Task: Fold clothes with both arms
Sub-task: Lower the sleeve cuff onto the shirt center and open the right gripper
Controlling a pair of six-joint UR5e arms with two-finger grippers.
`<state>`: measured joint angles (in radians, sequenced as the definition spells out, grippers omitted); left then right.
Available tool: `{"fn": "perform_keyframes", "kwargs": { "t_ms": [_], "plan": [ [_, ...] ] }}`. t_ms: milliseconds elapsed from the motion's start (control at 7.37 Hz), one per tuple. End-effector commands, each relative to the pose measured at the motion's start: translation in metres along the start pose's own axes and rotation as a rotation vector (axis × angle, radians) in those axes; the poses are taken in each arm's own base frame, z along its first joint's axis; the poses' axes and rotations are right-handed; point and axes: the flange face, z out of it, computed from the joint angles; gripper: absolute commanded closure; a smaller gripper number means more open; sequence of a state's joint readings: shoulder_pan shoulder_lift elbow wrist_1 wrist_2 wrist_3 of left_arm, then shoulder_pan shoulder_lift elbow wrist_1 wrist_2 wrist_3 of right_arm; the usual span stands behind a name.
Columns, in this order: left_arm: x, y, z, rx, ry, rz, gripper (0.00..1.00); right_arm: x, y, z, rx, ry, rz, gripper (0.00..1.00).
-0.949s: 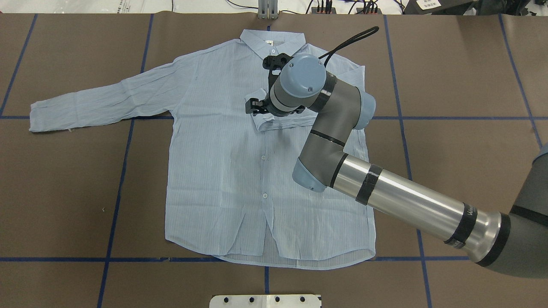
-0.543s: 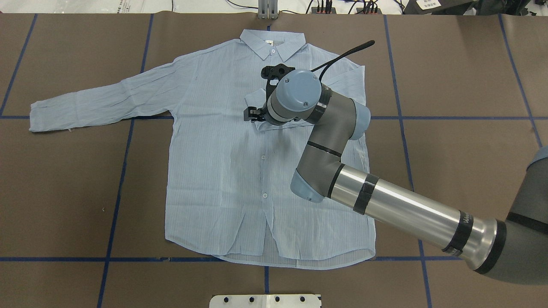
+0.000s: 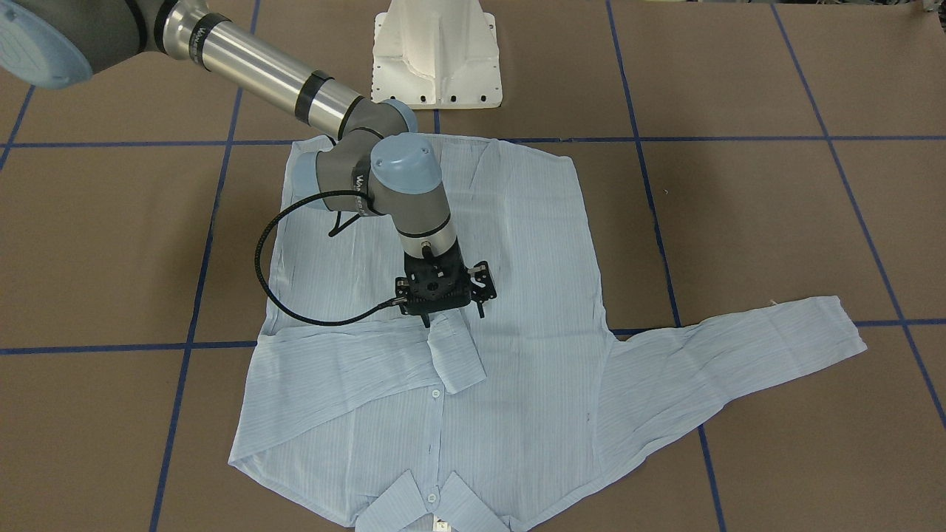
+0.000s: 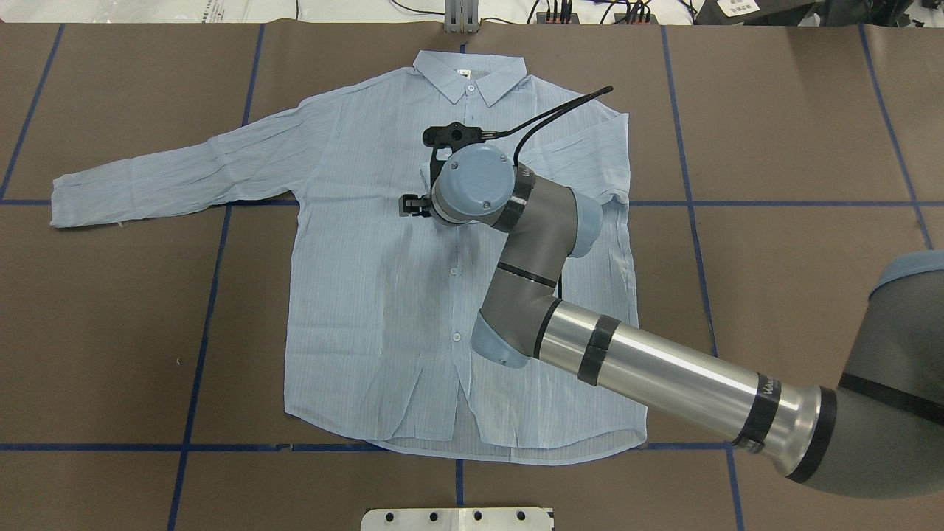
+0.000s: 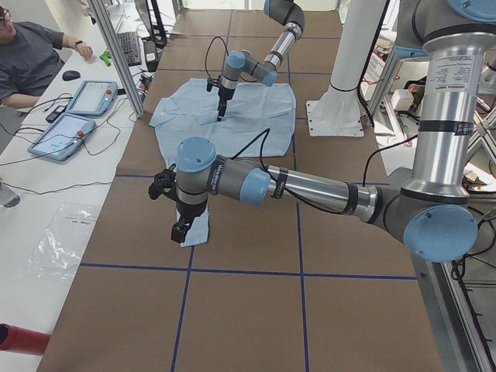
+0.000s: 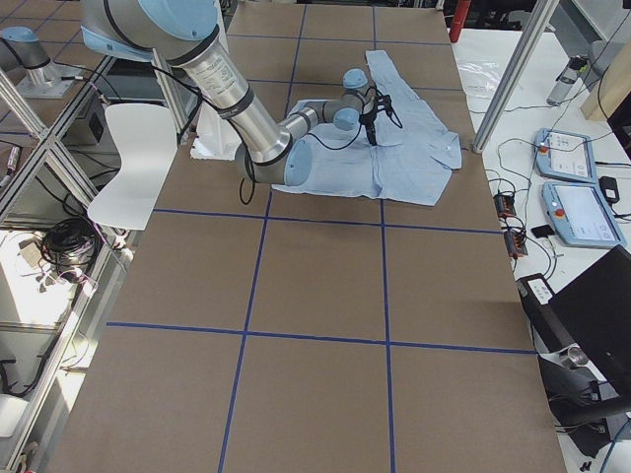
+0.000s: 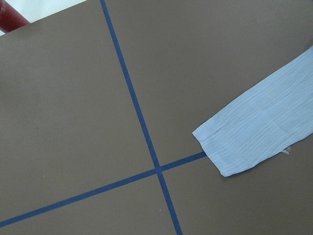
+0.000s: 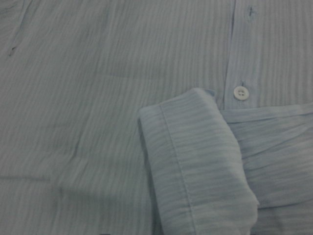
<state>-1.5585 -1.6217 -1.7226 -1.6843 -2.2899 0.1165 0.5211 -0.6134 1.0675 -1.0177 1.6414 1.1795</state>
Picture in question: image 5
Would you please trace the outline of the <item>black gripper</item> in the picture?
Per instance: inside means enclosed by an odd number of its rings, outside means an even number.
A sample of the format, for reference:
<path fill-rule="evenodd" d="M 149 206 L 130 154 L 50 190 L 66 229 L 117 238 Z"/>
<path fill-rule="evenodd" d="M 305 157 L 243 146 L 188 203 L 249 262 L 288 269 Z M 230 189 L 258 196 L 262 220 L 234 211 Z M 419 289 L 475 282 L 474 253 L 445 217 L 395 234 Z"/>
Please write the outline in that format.
<path fill-rule="evenodd" d="M 227 109 L 227 103 L 229 100 L 231 100 L 234 96 L 235 89 L 227 88 L 223 85 L 219 85 L 219 91 L 218 91 L 218 96 L 219 96 L 219 104 L 218 104 L 218 116 L 217 116 L 217 122 L 220 122 L 224 119 L 225 117 L 225 111 Z"/>
<path fill-rule="evenodd" d="M 189 229 L 194 220 L 205 211 L 205 201 L 199 204 L 188 204 L 184 201 L 177 202 L 179 221 L 172 226 L 170 237 L 176 243 L 184 243 Z"/>

